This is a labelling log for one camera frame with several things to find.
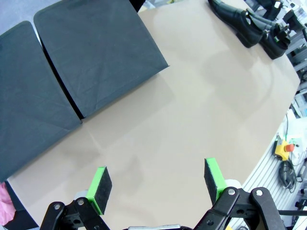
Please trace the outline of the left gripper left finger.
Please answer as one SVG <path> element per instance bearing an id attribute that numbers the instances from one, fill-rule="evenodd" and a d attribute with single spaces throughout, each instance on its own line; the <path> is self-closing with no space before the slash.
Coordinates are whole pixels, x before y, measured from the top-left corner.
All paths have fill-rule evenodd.
<path id="1" fill-rule="evenodd" d="M 103 221 L 106 205 L 112 189 L 107 167 L 97 168 L 85 196 L 65 205 L 60 201 L 51 203 L 40 226 L 41 230 L 108 230 Z"/>

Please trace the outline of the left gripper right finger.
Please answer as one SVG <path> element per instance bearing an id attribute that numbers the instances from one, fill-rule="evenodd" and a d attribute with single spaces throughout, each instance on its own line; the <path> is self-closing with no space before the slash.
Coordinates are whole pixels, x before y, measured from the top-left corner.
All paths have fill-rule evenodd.
<path id="1" fill-rule="evenodd" d="M 215 158 L 204 160 L 204 180 L 212 202 L 195 230 L 225 230 L 233 218 L 242 219 L 250 230 L 284 230 L 285 226 L 268 189 L 226 186 Z"/>

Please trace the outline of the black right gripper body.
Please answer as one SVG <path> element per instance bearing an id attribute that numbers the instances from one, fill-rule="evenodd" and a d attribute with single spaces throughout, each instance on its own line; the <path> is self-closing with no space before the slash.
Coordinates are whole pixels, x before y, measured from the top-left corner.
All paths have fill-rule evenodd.
<path id="1" fill-rule="evenodd" d="M 280 24 L 276 24 L 273 28 L 273 38 L 274 40 L 282 44 L 283 46 L 290 45 L 290 38 L 289 38 L 290 30 L 289 26 L 281 26 Z"/>

